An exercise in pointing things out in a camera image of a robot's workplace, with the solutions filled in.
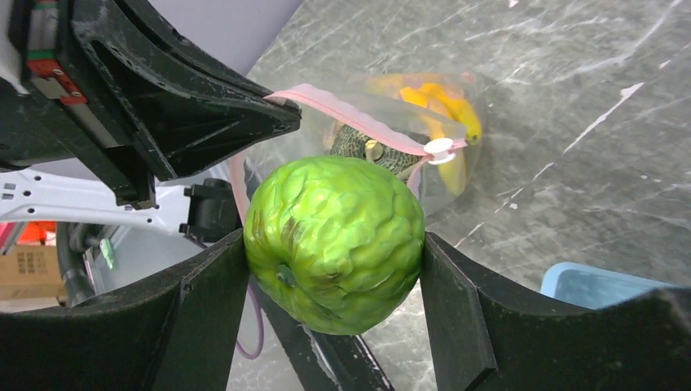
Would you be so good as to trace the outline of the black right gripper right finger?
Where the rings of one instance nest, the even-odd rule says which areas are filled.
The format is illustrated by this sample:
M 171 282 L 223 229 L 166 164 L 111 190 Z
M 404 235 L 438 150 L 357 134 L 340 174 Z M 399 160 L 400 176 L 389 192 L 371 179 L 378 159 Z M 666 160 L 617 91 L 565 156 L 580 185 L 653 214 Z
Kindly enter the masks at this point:
M 546 297 L 428 233 L 420 274 L 441 390 L 687 390 L 690 291 L 602 310 Z

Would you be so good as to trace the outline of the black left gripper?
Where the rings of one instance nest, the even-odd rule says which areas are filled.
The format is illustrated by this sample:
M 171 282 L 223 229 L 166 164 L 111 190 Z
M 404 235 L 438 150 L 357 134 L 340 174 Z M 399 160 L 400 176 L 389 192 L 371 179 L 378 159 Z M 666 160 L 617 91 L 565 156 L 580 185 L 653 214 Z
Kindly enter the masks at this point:
M 74 157 L 119 206 L 299 128 L 294 103 L 180 34 L 150 1 L 1 4 L 1 168 Z

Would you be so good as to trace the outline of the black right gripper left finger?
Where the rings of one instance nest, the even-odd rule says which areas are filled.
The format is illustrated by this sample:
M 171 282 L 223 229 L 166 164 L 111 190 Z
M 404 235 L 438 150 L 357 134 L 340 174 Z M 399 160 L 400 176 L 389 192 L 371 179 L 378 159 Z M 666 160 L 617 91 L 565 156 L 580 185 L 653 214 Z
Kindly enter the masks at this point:
M 1 316 L 4 390 L 224 390 L 249 272 L 241 231 L 72 308 Z

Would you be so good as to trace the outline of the green netted melon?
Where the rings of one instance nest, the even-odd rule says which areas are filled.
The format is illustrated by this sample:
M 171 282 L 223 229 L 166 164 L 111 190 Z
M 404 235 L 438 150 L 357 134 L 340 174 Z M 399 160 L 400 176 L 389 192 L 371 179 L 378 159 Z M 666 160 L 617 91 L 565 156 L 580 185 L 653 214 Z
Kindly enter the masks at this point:
M 348 125 L 342 125 L 335 132 L 329 154 L 368 161 L 389 170 L 402 180 L 410 176 L 412 167 L 421 160 L 420 156 L 388 147 Z

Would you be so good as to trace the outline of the green lime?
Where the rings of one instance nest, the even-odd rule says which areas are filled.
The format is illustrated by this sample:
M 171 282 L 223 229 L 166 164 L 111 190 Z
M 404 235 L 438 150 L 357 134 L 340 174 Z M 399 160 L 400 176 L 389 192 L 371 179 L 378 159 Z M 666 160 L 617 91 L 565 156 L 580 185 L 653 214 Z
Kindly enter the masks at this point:
M 411 190 L 387 169 L 342 156 L 276 169 L 253 193 L 244 223 L 261 290 L 331 335 L 361 334 L 386 319 L 415 286 L 424 244 Z

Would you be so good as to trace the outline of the clear zip top bag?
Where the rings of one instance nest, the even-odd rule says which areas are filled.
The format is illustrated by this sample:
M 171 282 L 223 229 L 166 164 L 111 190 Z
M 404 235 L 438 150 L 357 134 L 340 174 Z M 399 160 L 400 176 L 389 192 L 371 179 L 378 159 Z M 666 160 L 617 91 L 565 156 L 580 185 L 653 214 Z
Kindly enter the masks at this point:
M 261 142 L 231 158 L 230 181 L 240 215 L 247 213 L 253 193 L 276 168 L 302 157 L 330 155 L 335 132 L 342 125 L 388 147 L 421 157 L 410 176 L 401 180 L 421 202 L 426 214 L 438 211 L 465 192 L 467 187 L 461 195 L 450 194 L 436 170 L 436 165 L 455 157 L 451 152 L 454 141 L 429 140 L 420 123 L 422 109 L 368 91 L 364 82 L 371 77 L 377 76 L 353 77 L 333 92 L 303 83 L 267 96 L 268 102 L 280 108 L 299 104 L 302 123 L 296 132 Z

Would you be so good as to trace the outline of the yellow banana bunch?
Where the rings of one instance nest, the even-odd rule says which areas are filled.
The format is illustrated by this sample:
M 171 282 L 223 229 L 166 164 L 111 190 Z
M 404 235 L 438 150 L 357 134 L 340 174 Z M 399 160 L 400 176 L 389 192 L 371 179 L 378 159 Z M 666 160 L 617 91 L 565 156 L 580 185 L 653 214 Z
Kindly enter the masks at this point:
M 461 195 L 482 145 L 480 88 L 474 75 L 392 73 L 371 77 L 364 85 L 372 93 L 421 108 L 420 123 L 429 140 L 454 141 L 451 152 L 455 157 L 436 165 L 436 170 L 446 190 L 454 196 Z

